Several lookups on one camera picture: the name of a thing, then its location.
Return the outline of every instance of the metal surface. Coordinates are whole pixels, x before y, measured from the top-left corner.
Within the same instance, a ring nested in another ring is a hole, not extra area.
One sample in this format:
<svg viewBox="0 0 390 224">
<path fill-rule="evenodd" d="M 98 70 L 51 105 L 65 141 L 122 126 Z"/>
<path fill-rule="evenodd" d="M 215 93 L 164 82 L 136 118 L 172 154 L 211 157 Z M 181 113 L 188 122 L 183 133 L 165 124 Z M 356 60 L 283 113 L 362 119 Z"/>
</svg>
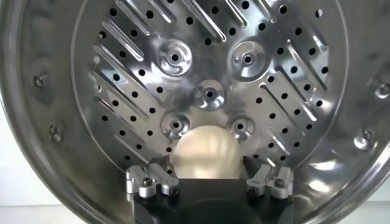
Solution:
<svg viewBox="0 0 390 224">
<path fill-rule="evenodd" d="M 388 175 L 389 7 L 3 0 L 2 104 L 31 165 L 89 222 L 129 223 L 124 171 L 200 125 L 292 168 L 297 223 L 335 222 Z"/>
</svg>

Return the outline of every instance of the mounting hole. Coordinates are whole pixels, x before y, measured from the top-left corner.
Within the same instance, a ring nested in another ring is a hole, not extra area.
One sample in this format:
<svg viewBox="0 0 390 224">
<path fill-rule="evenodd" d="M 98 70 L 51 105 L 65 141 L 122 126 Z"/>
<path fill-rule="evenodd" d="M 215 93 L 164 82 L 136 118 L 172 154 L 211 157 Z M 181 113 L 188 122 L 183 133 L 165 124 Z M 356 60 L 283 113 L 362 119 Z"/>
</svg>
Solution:
<svg viewBox="0 0 390 224">
<path fill-rule="evenodd" d="M 322 106 L 322 100 L 318 100 L 318 101 L 316 102 L 316 105 L 317 105 L 317 107 L 321 107 L 321 106 Z"/>
<path fill-rule="evenodd" d="M 145 70 L 140 69 L 140 70 L 138 71 L 138 75 L 144 76 L 144 75 L 145 75 Z"/>
<path fill-rule="evenodd" d="M 285 51 L 285 50 L 284 50 L 282 47 L 280 47 L 280 48 L 278 48 L 278 49 L 276 50 L 276 54 L 281 55 L 281 54 L 284 53 L 284 51 Z"/>
<path fill-rule="evenodd" d="M 241 7 L 243 9 L 248 9 L 249 8 L 249 2 L 248 1 L 243 1 L 243 3 L 241 4 Z"/>
<path fill-rule="evenodd" d="M 138 36 L 138 31 L 136 31 L 136 30 L 131 30 L 131 31 L 130 31 L 130 35 L 131 35 L 132 37 L 136 37 L 136 36 Z"/>
<path fill-rule="evenodd" d="M 117 14 L 118 14 L 118 12 L 116 11 L 116 9 L 114 9 L 114 8 L 110 9 L 110 15 L 111 16 L 116 16 Z"/>
<path fill-rule="evenodd" d="M 267 81 L 268 82 L 273 82 L 273 81 L 275 81 L 275 77 L 270 75 L 270 76 L 268 76 Z"/>
<path fill-rule="evenodd" d="M 260 31 L 265 30 L 265 29 L 266 29 L 266 24 L 265 24 L 265 23 L 260 23 L 260 24 L 258 25 L 257 29 L 260 30 Z"/>
<path fill-rule="evenodd" d="M 295 29 L 295 35 L 297 35 L 297 36 L 299 36 L 299 35 L 301 35 L 302 34 L 302 29 L 301 28 L 296 28 Z"/>
<path fill-rule="evenodd" d="M 179 59 L 179 56 L 177 56 L 177 54 L 172 54 L 171 59 L 172 61 L 177 61 Z"/>
<path fill-rule="evenodd" d="M 160 86 L 159 86 L 159 87 L 157 87 L 157 92 L 158 92 L 158 93 L 162 93 L 162 92 L 163 92 L 163 88 L 162 88 L 162 87 L 160 87 Z"/>
<path fill-rule="evenodd" d="M 262 101 L 263 101 L 263 99 L 262 99 L 261 97 L 258 97 L 258 98 L 256 99 L 256 103 L 258 103 L 258 104 L 262 103 Z"/>
<path fill-rule="evenodd" d="M 288 97 L 288 94 L 287 94 L 287 93 L 283 93 L 283 94 L 282 94 L 282 99 L 283 99 L 283 100 L 287 99 L 287 97 Z"/>
<path fill-rule="evenodd" d="M 230 28 L 230 29 L 229 29 L 229 34 L 230 34 L 231 36 L 234 36 L 234 34 L 236 34 L 236 29 L 235 29 L 235 28 Z"/>
<path fill-rule="evenodd" d="M 104 38 L 106 37 L 105 32 L 104 32 L 104 31 L 100 31 L 100 32 L 99 32 L 99 37 L 102 38 L 102 39 L 104 39 Z"/>
<path fill-rule="evenodd" d="M 192 17 L 187 17 L 185 21 L 187 22 L 188 25 L 192 25 L 192 23 L 194 23 L 194 19 Z"/>
<path fill-rule="evenodd" d="M 126 52 L 120 51 L 120 52 L 119 52 L 119 56 L 120 56 L 121 58 L 126 58 Z"/>
<path fill-rule="evenodd" d="M 326 74 L 326 73 L 328 73 L 328 71 L 329 71 L 329 68 L 328 67 L 323 67 L 322 69 L 321 69 L 321 72 L 323 73 L 323 74 Z"/>
<path fill-rule="evenodd" d="M 287 13 L 287 6 L 285 6 L 285 5 L 280 6 L 279 12 L 282 15 L 286 14 Z"/>
<path fill-rule="evenodd" d="M 205 39 L 205 44 L 206 44 L 207 46 L 211 44 L 211 38 L 210 38 L 210 37 L 207 37 L 207 38 Z"/>
<path fill-rule="evenodd" d="M 148 10 L 148 11 L 146 12 L 146 17 L 147 17 L 148 19 L 151 19 L 151 18 L 154 17 L 154 13 L 153 13 L 152 11 Z"/>
<path fill-rule="evenodd" d="M 218 14 L 218 12 L 219 12 L 219 8 L 217 7 L 217 6 L 213 6 L 212 8 L 211 8 L 211 13 L 212 14 Z"/>
<path fill-rule="evenodd" d="M 295 74 L 298 71 L 298 67 L 297 66 L 293 66 L 293 67 L 291 67 L 290 71 L 291 71 L 291 73 Z"/>
<path fill-rule="evenodd" d="M 315 48 L 310 48 L 309 55 L 314 55 L 316 53 Z"/>
<path fill-rule="evenodd" d="M 303 89 L 305 90 L 305 91 L 308 91 L 309 89 L 310 89 L 310 84 L 306 84 L 304 87 L 303 87 Z"/>
<path fill-rule="evenodd" d="M 322 14 L 324 14 L 324 12 L 322 11 L 322 9 L 319 9 L 319 10 L 316 11 L 316 17 L 317 17 L 317 18 L 322 17 Z"/>
<path fill-rule="evenodd" d="M 114 74 L 114 75 L 113 75 L 113 79 L 114 79 L 115 81 L 119 81 L 121 78 L 120 78 L 120 76 L 119 76 L 118 74 Z"/>
</svg>

